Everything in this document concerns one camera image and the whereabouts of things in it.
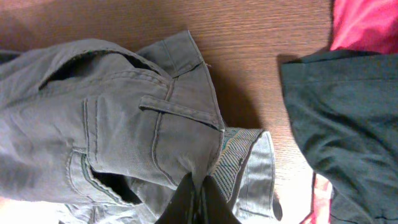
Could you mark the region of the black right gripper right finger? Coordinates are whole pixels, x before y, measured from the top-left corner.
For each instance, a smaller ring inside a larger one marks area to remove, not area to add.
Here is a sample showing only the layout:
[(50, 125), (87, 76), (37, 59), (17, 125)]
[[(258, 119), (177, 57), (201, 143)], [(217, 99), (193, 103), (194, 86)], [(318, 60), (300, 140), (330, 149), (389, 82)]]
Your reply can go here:
[(241, 224), (229, 209), (211, 176), (206, 176), (203, 180), (199, 201), (199, 223)]

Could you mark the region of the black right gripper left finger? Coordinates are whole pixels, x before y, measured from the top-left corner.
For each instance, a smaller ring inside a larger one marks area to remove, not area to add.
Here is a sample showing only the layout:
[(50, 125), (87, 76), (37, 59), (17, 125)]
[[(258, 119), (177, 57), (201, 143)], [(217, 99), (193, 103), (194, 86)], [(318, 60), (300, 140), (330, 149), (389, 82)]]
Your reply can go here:
[(155, 224), (192, 224), (196, 194), (192, 174), (187, 173)]

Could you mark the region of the grey cargo shorts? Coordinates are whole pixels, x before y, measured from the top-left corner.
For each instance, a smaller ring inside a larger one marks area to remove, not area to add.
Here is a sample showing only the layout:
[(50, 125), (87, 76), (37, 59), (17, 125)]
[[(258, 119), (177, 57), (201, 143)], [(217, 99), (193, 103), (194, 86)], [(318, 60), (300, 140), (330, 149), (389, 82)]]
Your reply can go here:
[(1, 51), (1, 196), (60, 205), (60, 223), (155, 223), (192, 174), (241, 223), (272, 223), (271, 135), (228, 127), (189, 31), (131, 52), (98, 39)]

